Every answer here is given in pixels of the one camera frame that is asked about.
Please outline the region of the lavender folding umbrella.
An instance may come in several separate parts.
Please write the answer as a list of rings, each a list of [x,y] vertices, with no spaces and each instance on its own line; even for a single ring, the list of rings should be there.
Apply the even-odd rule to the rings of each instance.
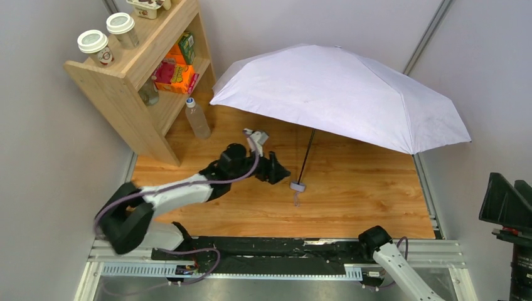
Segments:
[[[340,47],[300,44],[234,62],[210,103],[410,155],[471,141],[451,99]]]

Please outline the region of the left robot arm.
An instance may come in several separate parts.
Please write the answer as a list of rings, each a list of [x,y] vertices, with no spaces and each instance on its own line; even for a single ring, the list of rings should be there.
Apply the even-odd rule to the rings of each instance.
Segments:
[[[218,199],[233,182],[248,177],[276,184],[290,176],[274,152],[265,158],[244,145],[230,144],[220,158],[193,176],[160,186],[121,185],[95,217],[95,231],[104,236],[118,255],[138,247],[175,250],[184,240],[177,226],[154,218],[190,204]]]

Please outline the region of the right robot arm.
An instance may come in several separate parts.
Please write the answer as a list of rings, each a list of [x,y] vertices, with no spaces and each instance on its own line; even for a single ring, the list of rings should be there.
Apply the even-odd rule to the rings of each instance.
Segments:
[[[409,265],[384,228],[374,226],[359,234],[358,240],[363,256],[384,268],[410,300],[442,300]]]

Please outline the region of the clear plastic water bottle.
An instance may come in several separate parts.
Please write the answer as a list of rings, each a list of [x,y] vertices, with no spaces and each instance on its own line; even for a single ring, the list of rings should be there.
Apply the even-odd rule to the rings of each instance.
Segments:
[[[186,117],[197,138],[208,139],[211,136],[204,111],[192,97],[186,99]]]

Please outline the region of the orange snack box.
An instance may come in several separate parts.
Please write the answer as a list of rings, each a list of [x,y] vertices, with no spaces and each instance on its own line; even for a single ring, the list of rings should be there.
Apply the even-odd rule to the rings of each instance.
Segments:
[[[192,65],[162,62],[152,74],[158,90],[179,94],[191,94],[199,78]]]

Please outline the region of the glass jar on shelf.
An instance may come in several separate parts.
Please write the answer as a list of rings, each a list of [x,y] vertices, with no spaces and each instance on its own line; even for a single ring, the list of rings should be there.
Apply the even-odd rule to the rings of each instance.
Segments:
[[[140,98],[146,106],[155,105],[159,101],[159,92],[154,79],[155,77],[147,79],[138,91]]]

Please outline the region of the wooden shelf unit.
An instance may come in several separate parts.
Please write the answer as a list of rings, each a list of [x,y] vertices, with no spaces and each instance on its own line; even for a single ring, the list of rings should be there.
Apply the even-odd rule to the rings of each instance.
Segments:
[[[181,34],[189,31],[193,35],[196,54],[193,68],[198,74],[190,94],[195,97],[211,92],[216,78],[200,3],[194,0],[173,1],[171,9],[161,12],[157,19],[133,18],[140,39],[137,48],[125,50],[115,37],[109,36],[109,45],[115,56],[111,66],[100,67],[88,58],[83,63],[66,61],[63,67],[136,154],[180,166],[166,134],[188,95],[161,92],[155,105],[146,106],[138,91]]]

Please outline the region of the green drink carton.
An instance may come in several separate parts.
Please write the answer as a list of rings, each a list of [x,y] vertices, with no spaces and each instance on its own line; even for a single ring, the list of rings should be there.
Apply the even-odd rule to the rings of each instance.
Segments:
[[[194,38],[189,31],[185,31],[173,44],[168,52],[168,57],[173,58],[178,64],[193,64],[195,59]]]

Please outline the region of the yogurt cup pack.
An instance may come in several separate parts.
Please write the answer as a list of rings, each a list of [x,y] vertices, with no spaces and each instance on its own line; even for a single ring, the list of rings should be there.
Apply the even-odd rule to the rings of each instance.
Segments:
[[[156,19],[159,11],[169,11],[172,7],[171,0],[126,0],[134,9],[134,14],[146,19]]]

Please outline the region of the rear white-lidded paper cup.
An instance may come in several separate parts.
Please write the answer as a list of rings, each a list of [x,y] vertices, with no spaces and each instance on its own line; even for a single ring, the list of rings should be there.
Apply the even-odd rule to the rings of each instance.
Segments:
[[[114,35],[121,47],[131,50],[139,46],[139,38],[135,30],[135,21],[127,13],[115,13],[106,20],[106,27]]]

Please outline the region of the white-lidded paper cup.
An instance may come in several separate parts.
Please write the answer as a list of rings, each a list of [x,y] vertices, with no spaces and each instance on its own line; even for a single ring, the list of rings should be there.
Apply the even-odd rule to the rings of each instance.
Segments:
[[[114,55],[109,47],[109,39],[103,32],[90,29],[77,38],[78,48],[100,66],[110,66],[114,62]]]
[[[135,21],[127,13],[115,13],[106,20],[106,27],[114,35],[121,47],[131,50],[139,46],[139,38],[135,30]]]

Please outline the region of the front white-lidded paper cup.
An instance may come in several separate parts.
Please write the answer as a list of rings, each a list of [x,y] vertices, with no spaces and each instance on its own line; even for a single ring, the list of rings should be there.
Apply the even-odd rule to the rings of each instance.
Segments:
[[[78,48],[100,66],[110,66],[114,62],[114,55],[109,47],[109,39],[103,32],[90,29],[77,38]]]

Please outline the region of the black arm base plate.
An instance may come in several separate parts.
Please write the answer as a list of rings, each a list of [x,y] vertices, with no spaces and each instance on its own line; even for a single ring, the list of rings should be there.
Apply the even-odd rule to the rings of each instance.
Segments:
[[[177,251],[216,248],[221,259],[215,273],[265,275],[342,275],[345,264],[374,264],[357,240],[322,245],[295,238],[199,236]]]

